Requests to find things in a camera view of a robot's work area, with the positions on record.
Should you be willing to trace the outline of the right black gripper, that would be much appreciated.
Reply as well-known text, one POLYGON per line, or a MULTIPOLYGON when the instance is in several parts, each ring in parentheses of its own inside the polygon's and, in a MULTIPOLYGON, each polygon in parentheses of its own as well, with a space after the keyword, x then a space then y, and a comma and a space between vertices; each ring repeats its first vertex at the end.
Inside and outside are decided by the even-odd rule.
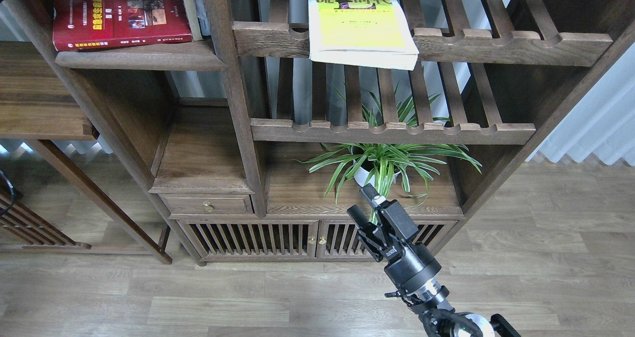
POLYGON ((368 184, 360 193, 378 215, 378 223, 389 224, 395 235, 371 223, 358 205, 347 209, 358 227, 357 237, 376 262, 386 259, 384 272, 395 287, 406 295, 436 295, 440 285, 436 276, 442 268, 426 246, 414 245, 418 228, 399 201, 387 201, 368 184))

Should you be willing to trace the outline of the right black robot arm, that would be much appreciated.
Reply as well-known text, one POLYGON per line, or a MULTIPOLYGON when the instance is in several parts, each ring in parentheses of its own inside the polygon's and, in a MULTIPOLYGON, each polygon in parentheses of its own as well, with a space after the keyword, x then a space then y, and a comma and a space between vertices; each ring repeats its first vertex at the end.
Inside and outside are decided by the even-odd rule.
POLYGON ((399 297, 419 317, 429 337, 516 337, 517 330, 499 314, 490 319, 456 312, 447 301, 448 290, 436 280, 442 269, 423 244, 414 242, 417 226, 399 201, 388 201, 372 185, 361 194, 378 220, 372 223, 356 205, 347 210, 358 226, 357 236, 374 260, 386 259, 384 272, 395 285, 388 298, 399 297))

